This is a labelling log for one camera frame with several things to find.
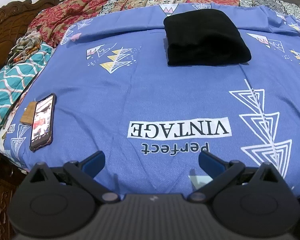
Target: pillow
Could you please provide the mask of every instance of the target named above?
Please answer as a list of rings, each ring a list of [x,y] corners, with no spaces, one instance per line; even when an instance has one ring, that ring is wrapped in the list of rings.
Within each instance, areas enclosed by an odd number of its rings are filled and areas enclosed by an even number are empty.
[[[39,51],[23,63],[0,70],[0,127],[11,106],[26,89],[27,85],[45,67],[54,49],[42,43]]]

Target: small wooden piece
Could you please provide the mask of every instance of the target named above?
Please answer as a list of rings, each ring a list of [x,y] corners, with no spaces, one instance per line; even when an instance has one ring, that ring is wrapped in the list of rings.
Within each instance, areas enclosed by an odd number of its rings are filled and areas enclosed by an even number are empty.
[[[30,102],[27,106],[26,110],[24,111],[20,122],[27,125],[32,125],[33,123],[33,117],[34,117],[34,111],[35,111],[35,104],[36,102]]]
[[[7,210],[13,194],[25,176],[17,166],[0,154],[0,240],[10,240],[15,235]]]

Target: blue bedsheet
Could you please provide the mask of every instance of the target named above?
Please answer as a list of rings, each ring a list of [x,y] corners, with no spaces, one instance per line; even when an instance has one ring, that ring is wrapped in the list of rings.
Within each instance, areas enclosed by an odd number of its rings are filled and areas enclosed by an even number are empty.
[[[250,62],[168,67],[164,18],[202,8],[230,17]],[[53,143],[33,153],[31,129],[19,120],[30,101],[52,92]],[[95,180],[121,195],[187,196],[209,181],[198,165],[206,149],[247,166],[270,161],[300,196],[300,21],[214,3],[84,20],[68,29],[12,125],[4,146],[24,167],[61,166],[102,150],[106,166]]]

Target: carved wooden bed frame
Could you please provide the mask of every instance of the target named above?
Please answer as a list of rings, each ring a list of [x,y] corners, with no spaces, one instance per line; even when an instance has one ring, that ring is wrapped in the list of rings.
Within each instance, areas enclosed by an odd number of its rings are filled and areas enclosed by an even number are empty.
[[[34,4],[31,0],[14,1],[0,8],[0,69],[7,62],[17,39],[26,33],[28,25],[38,13],[58,3],[60,0],[39,0]],[[25,174],[17,166],[0,154],[0,240],[9,240],[14,236],[7,206],[24,177]]]

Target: black towel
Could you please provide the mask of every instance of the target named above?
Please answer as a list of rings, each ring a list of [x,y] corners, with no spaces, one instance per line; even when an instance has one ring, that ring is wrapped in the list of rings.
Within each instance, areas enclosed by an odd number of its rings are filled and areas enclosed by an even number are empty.
[[[228,65],[251,60],[234,23],[222,11],[202,9],[171,15],[163,21],[168,65]]]

